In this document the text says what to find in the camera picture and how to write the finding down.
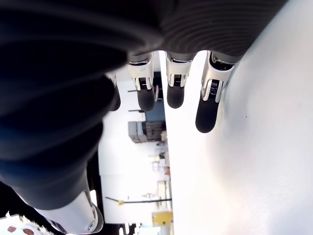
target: black rubber fingertip pad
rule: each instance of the black rubber fingertip pad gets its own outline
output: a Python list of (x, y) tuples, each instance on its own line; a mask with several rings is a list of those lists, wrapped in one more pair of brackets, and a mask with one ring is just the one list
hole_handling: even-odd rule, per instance
[(171, 87), (167, 84), (167, 103), (173, 108), (179, 108), (184, 102), (185, 87)]
[(200, 101), (196, 116), (196, 127), (202, 133), (208, 133), (213, 130), (216, 122), (217, 110), (219, 104), (214, 99), (204, 101), (200, 96)]
[(147, 112), (154, 108), (155, 106), (155, 92), (150, 90), (140, 90), (137, 91), (138, 103), (140, 108)]
[(121, 97), (119, 95), (118, 86), (114, 88), (114, 98), (112, 101), (112, 105), (110, 111), (116, 111), (121, 106)]

